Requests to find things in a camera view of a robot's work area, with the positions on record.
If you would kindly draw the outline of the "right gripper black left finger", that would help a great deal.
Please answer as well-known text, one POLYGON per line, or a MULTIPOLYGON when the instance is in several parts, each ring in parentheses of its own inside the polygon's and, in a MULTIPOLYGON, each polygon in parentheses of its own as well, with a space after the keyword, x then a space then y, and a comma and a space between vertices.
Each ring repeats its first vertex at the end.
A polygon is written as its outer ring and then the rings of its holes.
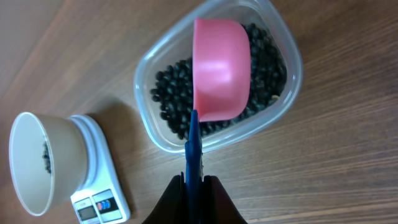
POLYGON ((187 222, 183 172, 172 177, 153 211, 143 224, 183 224, 187 222))

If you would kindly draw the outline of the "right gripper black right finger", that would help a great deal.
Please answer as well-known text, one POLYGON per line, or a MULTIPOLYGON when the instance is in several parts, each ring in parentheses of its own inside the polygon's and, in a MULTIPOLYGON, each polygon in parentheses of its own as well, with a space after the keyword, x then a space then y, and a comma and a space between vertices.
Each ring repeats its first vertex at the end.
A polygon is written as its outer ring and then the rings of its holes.
POLYGON ((200 207, 201 223, 247 224, 217 176, 204 177, 200 207))

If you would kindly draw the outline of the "pink scoop with blue handle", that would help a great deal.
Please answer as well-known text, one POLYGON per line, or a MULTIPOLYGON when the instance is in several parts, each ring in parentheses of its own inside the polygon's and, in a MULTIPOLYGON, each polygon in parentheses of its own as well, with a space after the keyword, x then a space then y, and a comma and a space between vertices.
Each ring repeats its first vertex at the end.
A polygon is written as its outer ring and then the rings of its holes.
POLYGON ((200 123, 225 121, 243 112, 249 98, 251 56, 243 26, 226 19, 195 19, 193 111, 185 144, 189 223, 201 223, 203 175, 200 123))

